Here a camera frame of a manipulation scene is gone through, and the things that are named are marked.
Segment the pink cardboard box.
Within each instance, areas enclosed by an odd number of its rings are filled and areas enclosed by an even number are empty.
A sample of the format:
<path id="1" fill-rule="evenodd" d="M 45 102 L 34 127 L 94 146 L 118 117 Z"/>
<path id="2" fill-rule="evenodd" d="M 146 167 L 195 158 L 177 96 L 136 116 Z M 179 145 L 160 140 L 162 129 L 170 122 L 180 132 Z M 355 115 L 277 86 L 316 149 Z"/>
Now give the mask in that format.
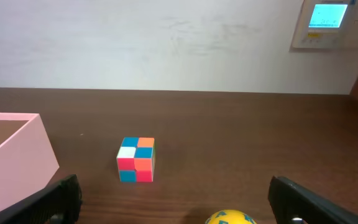
<path id="1" fill-rule="evenodd" d="M 0 113 L 0 211 L 42 190 L 59 168 L 37 113 Z"/>

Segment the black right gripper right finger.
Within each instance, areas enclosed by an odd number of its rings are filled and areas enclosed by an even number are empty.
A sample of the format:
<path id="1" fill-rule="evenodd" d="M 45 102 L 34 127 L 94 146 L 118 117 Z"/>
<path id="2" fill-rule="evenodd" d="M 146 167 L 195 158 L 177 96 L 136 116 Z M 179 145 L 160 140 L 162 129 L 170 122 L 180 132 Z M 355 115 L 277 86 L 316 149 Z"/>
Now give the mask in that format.
<path id="1" fill-rule="evenodd" d="M 296 182 L 273 176 L 268 200 L 278 224 L 358 224 L 358 215 Z"/>

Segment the multicolour puzzle cube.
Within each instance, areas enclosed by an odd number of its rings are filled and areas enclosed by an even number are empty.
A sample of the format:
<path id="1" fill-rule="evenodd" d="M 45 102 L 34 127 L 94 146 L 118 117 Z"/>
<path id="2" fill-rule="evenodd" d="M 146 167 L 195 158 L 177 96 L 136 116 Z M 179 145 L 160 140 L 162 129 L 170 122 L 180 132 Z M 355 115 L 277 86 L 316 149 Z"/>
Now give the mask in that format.
<path id="1" fill-rule="evenodd" d="M 125 137 L 118 150 L 116 161 L 121 182 L 153 182 L 155 139 Z"/>

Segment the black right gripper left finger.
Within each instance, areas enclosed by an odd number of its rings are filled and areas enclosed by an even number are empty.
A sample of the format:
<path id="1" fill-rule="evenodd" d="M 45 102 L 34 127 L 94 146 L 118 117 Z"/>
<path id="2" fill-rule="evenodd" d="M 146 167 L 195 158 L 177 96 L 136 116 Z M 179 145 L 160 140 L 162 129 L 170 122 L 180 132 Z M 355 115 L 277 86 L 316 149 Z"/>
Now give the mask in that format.
<path id="1" fill-rule="evenodd" d="M 76 223 L 81 205 L 81 187 L 72 174 L 0 211 L 0 224 Z"/>

